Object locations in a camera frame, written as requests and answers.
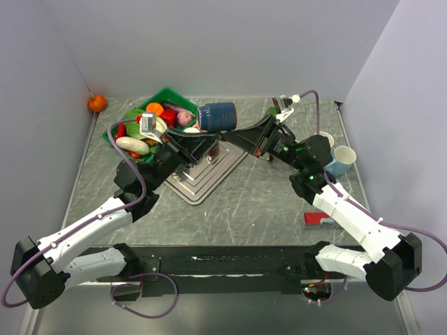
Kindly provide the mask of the dark blue mug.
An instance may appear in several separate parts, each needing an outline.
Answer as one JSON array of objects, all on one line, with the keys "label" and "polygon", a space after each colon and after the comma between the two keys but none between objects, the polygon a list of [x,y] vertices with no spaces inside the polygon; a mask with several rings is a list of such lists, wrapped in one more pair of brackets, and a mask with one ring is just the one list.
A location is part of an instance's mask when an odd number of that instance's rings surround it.
[{"label": "dark blue mug", "polygon": [[237,112],[234,103],[207,103],[197,109],[199,129],[208,133],[232,131],[237,127]]}]

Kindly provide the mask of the white mug blue text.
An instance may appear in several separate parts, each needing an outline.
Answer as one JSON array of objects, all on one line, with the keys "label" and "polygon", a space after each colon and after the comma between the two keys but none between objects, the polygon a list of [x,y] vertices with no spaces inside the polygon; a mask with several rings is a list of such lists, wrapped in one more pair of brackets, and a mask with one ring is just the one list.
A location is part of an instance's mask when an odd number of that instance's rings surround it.
[{"label": "white mug blue text", "polygon": [[326,139],[328,140],[328,142],[329,142],[330,149],[333,149],[333,147],[334,147],[334,145],[335,145],[335,140],[334,140],[333,136],[331,136],[331,134],[329,134],[329,133],[327,133],[327,132],[324,132],[324,131],[321,131],[321,132],[319,133],[319,135],[321,135],[321,136],[323,136],[324,138],[326,138]]}]

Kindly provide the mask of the light blue faceted mug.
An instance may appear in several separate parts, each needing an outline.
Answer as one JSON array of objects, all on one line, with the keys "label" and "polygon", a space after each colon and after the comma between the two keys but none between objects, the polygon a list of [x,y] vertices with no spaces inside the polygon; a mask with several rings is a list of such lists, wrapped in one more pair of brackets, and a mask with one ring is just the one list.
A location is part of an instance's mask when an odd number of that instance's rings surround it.
[{"label": "light blue faceted mug", "polygon": [[332,153],[332,162],[325,166],[325,171],[334,177],[342,176],[356,162],[356,152],[348,146],[338,146]]}]

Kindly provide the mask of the light blue white-bottom mug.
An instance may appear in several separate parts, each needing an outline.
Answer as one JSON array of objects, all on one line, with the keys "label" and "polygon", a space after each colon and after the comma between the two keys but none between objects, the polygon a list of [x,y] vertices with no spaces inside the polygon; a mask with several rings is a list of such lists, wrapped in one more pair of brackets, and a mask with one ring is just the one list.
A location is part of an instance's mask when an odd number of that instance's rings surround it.
[{"label": "light blue white-bottom mug", "polygon": [[200,131],[197,128],[189,127],[184,129],[185,133],[200,133]]}]

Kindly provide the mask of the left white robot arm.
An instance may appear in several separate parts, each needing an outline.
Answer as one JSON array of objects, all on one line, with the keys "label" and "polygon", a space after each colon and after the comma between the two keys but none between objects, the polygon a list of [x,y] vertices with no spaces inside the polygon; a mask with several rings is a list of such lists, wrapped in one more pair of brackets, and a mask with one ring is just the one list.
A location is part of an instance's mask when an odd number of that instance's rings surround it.
[{"label": "left white robot arm", "polygon": [[86,281],[79,255],[103,235],[148,214],[159,199],[156,189],[177,168],[197,164],[220,137],[218,133],[185,133],[169,128],[150,162],[122,157],[114,179],[118,190],[98,209],[39,241],[31,237],[18,241],[10,275],[24,302],[33,309],[43,308],[70,285]]}]

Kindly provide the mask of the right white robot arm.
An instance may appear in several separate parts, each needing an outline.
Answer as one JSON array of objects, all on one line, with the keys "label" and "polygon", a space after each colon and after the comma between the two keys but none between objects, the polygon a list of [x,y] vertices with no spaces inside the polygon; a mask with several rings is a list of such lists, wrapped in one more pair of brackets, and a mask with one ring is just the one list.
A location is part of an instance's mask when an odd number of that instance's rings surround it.
[{"label": "right white robot arm", "polygon": [[298,197],[329,215],[362,247],[326,242],[313,246],[305,270],[313,278],[338,272],[365,281],[384,300],[394,300],[421,273],[422,242],[386,227],[325,171],[332,160],[328,138],[315,134],[297,141],[291,130],[268,115],[257,124],[223,133],[222,139],[260,157],[269,154],[297,172],[289,177]]}]

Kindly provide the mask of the maroon mug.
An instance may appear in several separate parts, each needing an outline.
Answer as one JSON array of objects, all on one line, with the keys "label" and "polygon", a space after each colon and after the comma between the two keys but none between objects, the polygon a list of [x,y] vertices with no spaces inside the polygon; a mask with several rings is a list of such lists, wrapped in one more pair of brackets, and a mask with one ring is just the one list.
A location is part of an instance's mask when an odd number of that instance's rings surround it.
[{"label": "maroon mug", "polygon": [[220,144],[215,144],[207,153],[206,160],[208,163],[213,164],[219,157]]}]

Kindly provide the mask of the toy pink onion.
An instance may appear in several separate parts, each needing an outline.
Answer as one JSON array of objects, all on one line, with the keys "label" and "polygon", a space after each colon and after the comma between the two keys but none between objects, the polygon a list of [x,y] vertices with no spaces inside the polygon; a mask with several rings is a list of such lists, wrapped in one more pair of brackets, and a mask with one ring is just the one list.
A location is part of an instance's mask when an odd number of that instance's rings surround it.
[{"label": "toy pink onion", "polygon": [[177,123],[181,127],[187,127],[194,120],[194,115],[189,111],[180,111],[177,113]]}]

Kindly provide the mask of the green bell pepper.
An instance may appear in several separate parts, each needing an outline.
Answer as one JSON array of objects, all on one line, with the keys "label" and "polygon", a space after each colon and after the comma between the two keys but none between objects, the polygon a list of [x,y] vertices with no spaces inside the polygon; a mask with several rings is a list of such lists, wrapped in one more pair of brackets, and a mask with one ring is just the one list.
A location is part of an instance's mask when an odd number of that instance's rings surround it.
[{"label": "green bell pepper", "polygon": [[266,115],[272,115],[272,116],[277,116],[278,111],[275,107],[269,107],[266,111]]}]

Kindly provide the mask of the steel tray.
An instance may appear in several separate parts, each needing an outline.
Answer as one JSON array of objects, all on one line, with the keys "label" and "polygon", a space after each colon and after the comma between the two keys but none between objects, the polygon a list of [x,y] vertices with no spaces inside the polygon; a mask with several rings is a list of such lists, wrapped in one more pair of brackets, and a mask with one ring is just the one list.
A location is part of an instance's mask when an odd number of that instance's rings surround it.
[{"label": "steel tray", "polygon": [[219,155],[170,175],[164,184],[187,204],[198,205],[244,160],[247,152],[220,141]]}]

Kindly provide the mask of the toy red pepper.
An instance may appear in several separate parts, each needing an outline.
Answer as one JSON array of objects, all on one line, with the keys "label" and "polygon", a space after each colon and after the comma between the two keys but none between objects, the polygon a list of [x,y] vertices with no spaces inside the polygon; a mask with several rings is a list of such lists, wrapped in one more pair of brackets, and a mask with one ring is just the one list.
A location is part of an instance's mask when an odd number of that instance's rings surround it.
[{"label": "toy red pepper", "polygon": [[177,126],[177,111],[173,109],[164,110],[159,116],[167,125],[167,127]]}]

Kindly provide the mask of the toy purple eggplant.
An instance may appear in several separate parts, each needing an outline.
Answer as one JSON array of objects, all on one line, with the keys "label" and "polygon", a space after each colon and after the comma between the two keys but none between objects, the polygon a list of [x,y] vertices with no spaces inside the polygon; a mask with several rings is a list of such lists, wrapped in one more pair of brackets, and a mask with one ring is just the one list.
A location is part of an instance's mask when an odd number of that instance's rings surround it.
[{"label": "toy purple eggplant", "polygon": [[165,110],[174,110],[176,112],[187,112],[188,114],[190,114],[193,118],[195,118],[195,114],[189,110],[187,110],[185,107],[181,107],[175,103],[172,103],[168,100],[164,100],[160,102],[160,105],[165,109]]}]

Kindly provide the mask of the green plastic basket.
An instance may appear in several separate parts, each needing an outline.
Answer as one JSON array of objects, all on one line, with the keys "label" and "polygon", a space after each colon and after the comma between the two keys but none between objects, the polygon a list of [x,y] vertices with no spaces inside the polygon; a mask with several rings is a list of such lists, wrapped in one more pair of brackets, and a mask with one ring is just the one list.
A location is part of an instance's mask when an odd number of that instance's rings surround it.
[{"label": "green plastic basket", "polygon": [[[149,104],[158,103],[159,105],[161,105],[162,102],[164,102],[164,101],[167,101],[174,105],[178,105],[178,106],[184,108],[185,110],[188,110],[193,115],[193,119],[189,123],[185,124],[184,126],[182,126],[180,124],[180,122],[176,121],[175,128],[177,130],[183,131],[184,129],[191,127],[195,124],[198,106],[195,105],[194,103],[192,103],[190,100],[183,97],[182,95],[180,95],[179,93],[177,93],[176,91],[174,91],[173,89],[170,89],[168,87],[160,90],[158,93],[153,95],[150,99],[146,100],[139,107],[129,110],[122,117],[122,119],[135,118],[137,115],[145,112],[146,107]],[[118,135],[117,135],[118,133],[121,136],[124,136],[124,135],[130,136],[131,134],[134,134],[134,133],[138,134],[138,131],[139,131],[139,125],[135,121],[133,121],[133,122],[128,123],[126,126],[124,124],[120,124],[118,126],[113,126],[111,128],[110,133],[113,136],[113,140],[116,140],[118,138]]]}]

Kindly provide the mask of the toy orange carrot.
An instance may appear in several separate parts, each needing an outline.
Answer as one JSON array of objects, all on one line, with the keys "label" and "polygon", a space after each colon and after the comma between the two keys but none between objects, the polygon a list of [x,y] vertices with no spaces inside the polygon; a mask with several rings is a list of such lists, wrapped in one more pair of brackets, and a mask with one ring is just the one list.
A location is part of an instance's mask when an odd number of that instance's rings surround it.
[{"label": "toy orange carrot", "polygon": [[149,103],[146,108],[146,112],[154,113],[156,116],[160,116],[164,112],[164,108],[160,103]]}]

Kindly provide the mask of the toy cabbage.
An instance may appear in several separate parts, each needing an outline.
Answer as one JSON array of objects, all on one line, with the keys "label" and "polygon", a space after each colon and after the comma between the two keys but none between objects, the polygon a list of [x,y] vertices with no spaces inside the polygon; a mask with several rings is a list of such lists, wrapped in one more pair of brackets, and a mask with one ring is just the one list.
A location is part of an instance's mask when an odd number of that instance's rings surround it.
[{"label": "toy cabbage", "polygon": [[[129,110],[125,115],[124,119],[135,119],[137,116],[140,116],[143,113],[143,110],[134,108],[132,110]],[[126,127],[126,134],[129,137],[143,140],[147,138],[147,136],[144,136],[140,133],[140,126],[137,124],[136,121],[128,122],[125,124]],[[156,130],[159,132],[159,135],[164,133],[168,129],[166,123],[162,118],[157,117],[156,118]]]}]

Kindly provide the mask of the toy white radish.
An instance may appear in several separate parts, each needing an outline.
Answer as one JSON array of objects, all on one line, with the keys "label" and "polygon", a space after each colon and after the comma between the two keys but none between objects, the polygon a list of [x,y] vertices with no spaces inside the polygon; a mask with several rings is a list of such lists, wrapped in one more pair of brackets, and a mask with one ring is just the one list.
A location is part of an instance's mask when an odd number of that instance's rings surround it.
[{"label": "toy white radish", "polygon": [[121,149],[132,151],[142,156],[150,153],[150,148],[148,144],[146,144],[142,140],[137,140],[132,137],[127,136],[119,137],[116,139],[116,144]]}]

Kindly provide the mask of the toy red chili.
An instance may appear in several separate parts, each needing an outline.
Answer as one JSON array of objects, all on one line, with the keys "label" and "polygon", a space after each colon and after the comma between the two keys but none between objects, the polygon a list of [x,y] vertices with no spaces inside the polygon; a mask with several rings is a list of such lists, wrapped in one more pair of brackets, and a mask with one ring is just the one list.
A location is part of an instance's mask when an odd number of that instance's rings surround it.
[{"label": "toy red chili", "polygon": [[126,126],[123,123],[120,123],[117,127],[117,132],[115,134],[115,139],[119,139],[121,137],[126,137]]}]

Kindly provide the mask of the red box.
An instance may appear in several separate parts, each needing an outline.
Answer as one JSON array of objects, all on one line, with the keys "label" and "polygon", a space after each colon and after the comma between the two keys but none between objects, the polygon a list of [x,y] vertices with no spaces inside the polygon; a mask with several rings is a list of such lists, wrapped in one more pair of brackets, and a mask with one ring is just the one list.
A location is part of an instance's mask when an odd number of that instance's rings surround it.
[{"label": "red box", "polygon": [[327,230],[338,227],[337,222],[323,212],[304,213],[304,223],[305,227],[310,230]]}]

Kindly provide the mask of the small orange pumpkin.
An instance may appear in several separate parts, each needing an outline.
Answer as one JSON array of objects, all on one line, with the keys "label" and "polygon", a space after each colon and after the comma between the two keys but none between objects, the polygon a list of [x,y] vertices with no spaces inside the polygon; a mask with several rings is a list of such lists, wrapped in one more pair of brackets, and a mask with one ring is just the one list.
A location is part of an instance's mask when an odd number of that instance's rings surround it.
[{"label": "small orange pumpkin", "polygon": [[99,113],[104,111],[108,105],[108,101],[103,95],[93,95],[90,97],[87,103],[88,109],[93,113]]}]

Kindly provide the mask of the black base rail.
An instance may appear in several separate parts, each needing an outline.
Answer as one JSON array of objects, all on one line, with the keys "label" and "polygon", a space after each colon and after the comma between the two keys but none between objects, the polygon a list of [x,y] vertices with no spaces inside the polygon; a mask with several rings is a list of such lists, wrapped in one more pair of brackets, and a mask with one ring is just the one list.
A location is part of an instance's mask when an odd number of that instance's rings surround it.
[{"label": "black base rail", "polygon": [[302,284],[343,279],[310,261],[308,246],[135,246],[143,297],[178,292],[280,292],[299,295]]}]

